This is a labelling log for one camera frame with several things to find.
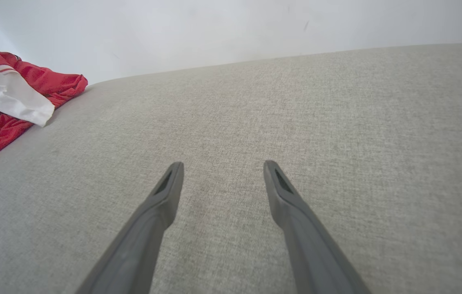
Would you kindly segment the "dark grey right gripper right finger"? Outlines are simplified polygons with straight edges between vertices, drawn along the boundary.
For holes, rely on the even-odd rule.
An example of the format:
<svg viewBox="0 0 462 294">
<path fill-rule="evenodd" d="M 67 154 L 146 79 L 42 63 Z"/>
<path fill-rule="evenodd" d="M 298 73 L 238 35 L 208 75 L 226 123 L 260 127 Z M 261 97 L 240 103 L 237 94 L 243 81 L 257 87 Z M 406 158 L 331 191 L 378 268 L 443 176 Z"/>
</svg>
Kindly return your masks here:
<svg viewBox="0 0 462 294">
<path fill-rule="evenodd" d="M 370 290 L 277 162 L 263 176 L 272 218 L 283 231 L 299 294 L 369 294 Z"/>
</svg>

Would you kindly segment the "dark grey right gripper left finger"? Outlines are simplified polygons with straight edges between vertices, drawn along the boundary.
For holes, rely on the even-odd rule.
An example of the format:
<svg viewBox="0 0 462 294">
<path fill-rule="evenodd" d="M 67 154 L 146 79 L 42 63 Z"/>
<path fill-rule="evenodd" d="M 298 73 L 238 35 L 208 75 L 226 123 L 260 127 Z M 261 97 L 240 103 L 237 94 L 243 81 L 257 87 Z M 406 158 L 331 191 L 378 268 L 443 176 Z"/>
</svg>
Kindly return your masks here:
<svg viewBox="0 0 462 294">
<path fill-rule="evenodd" d="M 183 179 L 184 164 L 172 163 L 89 272 L 78 294 L 150 292 L 164 232 L 176 217 Z"/>
</svg>

